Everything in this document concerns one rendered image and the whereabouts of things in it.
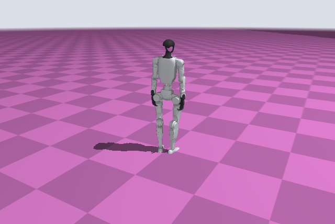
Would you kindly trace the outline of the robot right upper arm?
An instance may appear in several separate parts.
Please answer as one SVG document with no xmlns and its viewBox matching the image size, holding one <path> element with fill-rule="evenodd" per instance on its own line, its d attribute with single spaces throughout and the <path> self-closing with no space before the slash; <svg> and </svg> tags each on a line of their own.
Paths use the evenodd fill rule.
<svg viewBox="0 0 335 224">
<path fill-rule="evenodd" d="M 176 65 L 178 66 L 178 81 L 183 82 L 184 77 L 184 61 L 182 59 L 175 59 Z"/>
</svg>

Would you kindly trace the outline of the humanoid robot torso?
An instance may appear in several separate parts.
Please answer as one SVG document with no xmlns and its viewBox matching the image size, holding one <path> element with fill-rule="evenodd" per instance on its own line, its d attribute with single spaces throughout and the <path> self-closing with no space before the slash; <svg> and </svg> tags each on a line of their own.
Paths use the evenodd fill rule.
<svg viewBox="0 0 335 224">
<path fill-rule="evenodd" d="M 171 55 L 172 56 L 172 55 Z M 165 83 L 163 89 L 161 89 L 161 99 L 172 100 L 171 96 L 174 90 L 171 88 L 172 83 L 177 77 L 177 68 L 175 56 L 170 59 L 163 58 L 163 55 L 158 59 L 158 75 L 161 83 Z"/>
</svg>

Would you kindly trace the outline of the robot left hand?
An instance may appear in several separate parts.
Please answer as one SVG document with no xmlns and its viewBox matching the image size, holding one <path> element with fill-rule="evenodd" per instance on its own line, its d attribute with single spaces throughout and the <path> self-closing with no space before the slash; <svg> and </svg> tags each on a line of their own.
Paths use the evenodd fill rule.
<svg viewBox="0 0 335 224">
<path fill-rule="evenodd" d="M 152 97 L 151 97 L 151 99 L 152 99 L 152 104 L 153 104 L 154 106 L 157 106 L 156 103 L 155 103 L 155 101 L 153 100 L 154 90 L 151 91 L 151 95 L 152 95 Z"/>
</svg>

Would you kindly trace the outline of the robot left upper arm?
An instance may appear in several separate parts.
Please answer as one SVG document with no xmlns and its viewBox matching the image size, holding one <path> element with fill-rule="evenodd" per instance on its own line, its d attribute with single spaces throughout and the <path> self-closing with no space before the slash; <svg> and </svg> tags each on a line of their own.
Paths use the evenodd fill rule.
<svg viewBox="0 0 335 224">
<path fill-rule="evenodd" d="M 152 60 L 152 63 L 153 63 L 153 67 L 152 67 L 152 70 L 153 70 L 153 79 L 158 79 L 159 78 L 159 75 L 158 75 L 158 59 L 159 57 L 155 57 L 153 58 Z"/>
</svg>

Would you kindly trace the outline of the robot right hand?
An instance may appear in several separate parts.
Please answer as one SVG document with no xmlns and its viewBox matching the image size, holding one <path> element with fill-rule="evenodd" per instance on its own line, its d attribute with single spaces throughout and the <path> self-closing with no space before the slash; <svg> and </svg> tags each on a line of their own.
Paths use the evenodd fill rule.
<svg viewBox="0 0 335 224">
<path fill-rule="evenodd" d="M 178 110 L 182 110 L 182 109 L 184 108 L 185 94 L 183 94 L 183 95 L 182 95 L 182 98 L 180 97 L 180 99 L 181 99 L 181 102 L 179 103 L 179 105 L 180 105 L 180 109 L 178 109 Z"/>
</svg>

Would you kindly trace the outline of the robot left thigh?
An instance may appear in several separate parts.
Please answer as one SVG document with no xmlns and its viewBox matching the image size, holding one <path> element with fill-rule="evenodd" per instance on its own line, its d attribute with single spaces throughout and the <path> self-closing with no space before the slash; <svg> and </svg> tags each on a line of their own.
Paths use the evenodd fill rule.
<svg viewBox="0 0 335 224">
<path fill-rule="evenodd" d="M 153 96 L 153 100 L 155 101 L 157 106 L 155 107 L 157 120 L 158 120 L 158 127 L 163 126 L 163 119 L 162 119 L 162 109 L 163 109 L 163 99 L 160 97 L 161 92 L 157 92 Z"/>
</svg>

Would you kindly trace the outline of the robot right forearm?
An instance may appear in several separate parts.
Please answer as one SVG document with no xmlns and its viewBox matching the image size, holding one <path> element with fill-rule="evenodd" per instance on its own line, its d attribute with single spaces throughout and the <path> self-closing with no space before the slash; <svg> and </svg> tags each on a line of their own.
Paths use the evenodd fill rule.
<svg viewBox="0 0 335 224">
<path fill-rule="evenodd" d="M 181 82 L 179 85 L 180 85 L 180 97 L 182 98 L 182 95 L 185 94 L 185 81 L 186 81 L 186 78 L 183 77 L 183 82 Z M 186 94 L 185 94 L 186 96 Z"/>
</svg>

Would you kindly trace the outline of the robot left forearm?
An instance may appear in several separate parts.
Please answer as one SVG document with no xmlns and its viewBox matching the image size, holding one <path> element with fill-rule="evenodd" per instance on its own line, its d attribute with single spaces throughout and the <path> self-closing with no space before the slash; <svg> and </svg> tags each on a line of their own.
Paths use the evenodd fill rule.
<svg viewBox="0 0 335 224">
<path fill-rule="evenodd" d="M 152 74 L 152 85 L 151 85 L 151 91 L 154 90 L 154 94 L 156 93 L 156 88 L 157 88 L 157 81 L 156 79 L 153 79 L 153 74 Z M 151 92 L 150 91 L 150 92 Z"/>
</svg>

